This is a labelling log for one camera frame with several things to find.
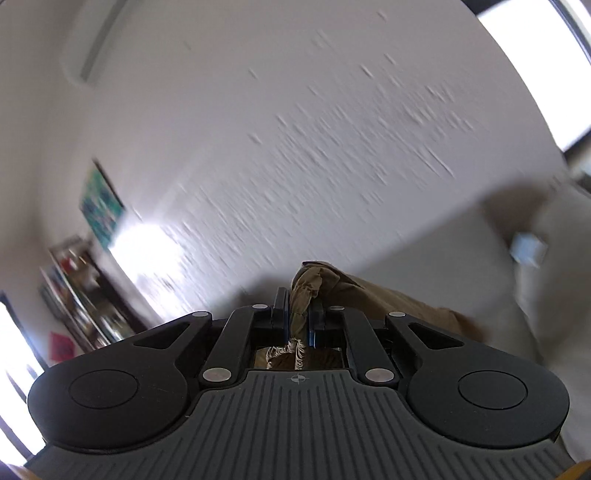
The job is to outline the tan khaki trousers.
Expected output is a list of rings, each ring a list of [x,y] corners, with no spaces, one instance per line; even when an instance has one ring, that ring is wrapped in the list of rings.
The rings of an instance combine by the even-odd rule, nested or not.
[[[400,291],[350,276],[321,261],[308,261],[295,274],[290,289],[290,337],[283,347],[263,347],[256,351],[254,367],[267,370],[341,369],[335,348],[315,348],[305,339],[311,326],[308,308],[318,301],[325,308],[344,306],[360,310],[370,320],[391,312],[407,313],[438,328],[485,341],[484,331],[470,318],[444,307],[432,307]]]

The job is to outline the cluttered dark bookshelf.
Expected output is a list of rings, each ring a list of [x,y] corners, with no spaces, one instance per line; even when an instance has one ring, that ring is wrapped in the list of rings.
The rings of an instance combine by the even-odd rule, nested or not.
[[[40,294],[87,353],[146,330],[91,255],[91,242],[72,236],[48,249]]]

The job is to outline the light grey sofa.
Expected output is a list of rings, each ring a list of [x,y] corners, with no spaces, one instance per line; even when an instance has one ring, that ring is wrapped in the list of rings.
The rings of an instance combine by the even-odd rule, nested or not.
[[[511,257],[519,232],[547,243],[538,268]],[[590,195],[578,185],[513,196],[506,214],[470,208],[354,273],[472,318],[500,349],[590,366]]]

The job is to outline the small blue white packet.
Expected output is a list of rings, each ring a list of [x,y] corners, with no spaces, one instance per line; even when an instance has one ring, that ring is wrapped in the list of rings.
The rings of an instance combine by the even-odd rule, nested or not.
[[[530,232],[519,232],[513,237],[509,252],[516,263],[538,268],[542,264],[547,250],[547,243],[537,235]]]

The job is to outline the red paper wall decoration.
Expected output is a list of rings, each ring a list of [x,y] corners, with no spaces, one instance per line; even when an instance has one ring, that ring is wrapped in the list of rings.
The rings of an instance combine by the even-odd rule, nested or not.
[[[75,343],[66,335],[51,332],[49,337],[49,354],[53,362],[61,363],[68,361],[76,355]]]

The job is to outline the teal wall picture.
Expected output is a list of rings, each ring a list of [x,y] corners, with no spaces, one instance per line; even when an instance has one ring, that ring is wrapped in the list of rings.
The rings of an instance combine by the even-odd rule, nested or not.
[[[79,208],[98,244],[108,250],[125,207],[97,159],[86,175]]]

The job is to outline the window with dark frame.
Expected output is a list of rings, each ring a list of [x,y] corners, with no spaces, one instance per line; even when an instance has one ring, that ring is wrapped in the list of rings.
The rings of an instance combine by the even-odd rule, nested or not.
[[[590,3],[467,1],[533,96],[558,148],[590,142]]]

